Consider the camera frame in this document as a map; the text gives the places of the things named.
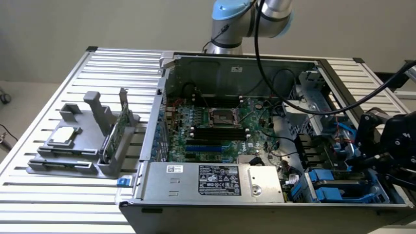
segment green circuit board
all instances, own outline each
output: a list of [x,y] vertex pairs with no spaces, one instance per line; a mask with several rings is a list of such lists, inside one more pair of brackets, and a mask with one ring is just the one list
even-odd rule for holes
[[[192,104],[184,103],[176,107],[176,112],[172,113],[175,118],[170,126],[170,155],[168,161],[172,162],[188,162],[188,161],[206,161],[218,163],[236,163],[236,158],[240,155],[267,155],[264,150],[264,143],[268,143],[271,147],[276,142],[275,139],[267,137],[262,133],[262,126],[259,124],[259,118],[264,111],[264,108],[256,109],[255,105],[263,106],[263,101],[258,99],[250,99],[236,108],[208,108],[196,107]],[[218,112],[234,113],[235,121],[234,124],[227,120],[222,120],[220,117],[212,119],[210,114],[212,110]],[[270,113],[262,116],[262,119],[268,121]],[[271,135],[275,135],[272,128],[263,128],[263,131]],[[191,127],[222,127],[222,128],[243,128],[248,129],[251,135],[246,141],[243,140],[224,140],[222,141],[222,152],[190,152],[187,148],[187,140],[191,137]]]

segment capacitor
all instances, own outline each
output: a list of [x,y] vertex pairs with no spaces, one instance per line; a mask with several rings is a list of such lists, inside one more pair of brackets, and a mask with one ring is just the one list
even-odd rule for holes
[[262,105],[260,103],[258,103],[258,104],[255,105],[255,108],[256,108],[256,110],[262,110],[262,109],[263,109],[263,105]]

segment blue tab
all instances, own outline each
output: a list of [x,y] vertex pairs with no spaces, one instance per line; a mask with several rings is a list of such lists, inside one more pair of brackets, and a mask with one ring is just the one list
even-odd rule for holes
[[314,172],[316,173],[319,180],[335,180],[331,170],[315,169]]
[[318,200],[327,202],[343,202],[338,188],[320,188],[316,191]]
[[118,179],[118,187],[119,188],[128,188],[131,186],[131,179],[119,178]]
[[250,6],[250,0],[216,0],[212,10],[212,19],[228,20],[236,17]]

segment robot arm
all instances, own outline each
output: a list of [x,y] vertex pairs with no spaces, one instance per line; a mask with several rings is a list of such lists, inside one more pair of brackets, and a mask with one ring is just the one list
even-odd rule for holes
[[[416,191],[416,112],[388,116],[379,108],[362,115],[355,144],[362,156],[347,161],[354,171],[372,168],[382,179]],[[380,140],[375,130],[386,124]]]
[[[210,54],[243,54],[244,37],[252,37],[259,2],[254,0],[216,0],[212,11]],[[262,8],[259,36],[272,38],[283,34],[294,17],[292,0],[266,0]]]

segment floor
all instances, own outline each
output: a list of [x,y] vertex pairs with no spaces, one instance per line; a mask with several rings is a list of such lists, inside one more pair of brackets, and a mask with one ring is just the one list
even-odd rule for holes
[[[0,81],[0,87],[12,96],[12,102],[0,105],[0,123],[6,125],[18,138],[26,132],[59,85],[58,83]],[[408,82],[402,90],[415,91],[416,84]],[[416,111],[416,100],[404,100],[403,102],[411,111]],[[16,143],[10,136],[7,136],[7,141],[12,145]],[[0,162],[6,156],[7,153],[0,150]],[[371,234],[415,234],[415,229],[416,222],[407,226],[390,226],[390,228],[379,229]]]
[[[0,81],[0,87],[12,96],[12,102],[0,104],[0,124],[15,137],[20,137],[47,104],[60,84]],[[11,136],[6,140],[14,146],[16,141]],[[0,162],[6,158],[6,151],[0,150]]]

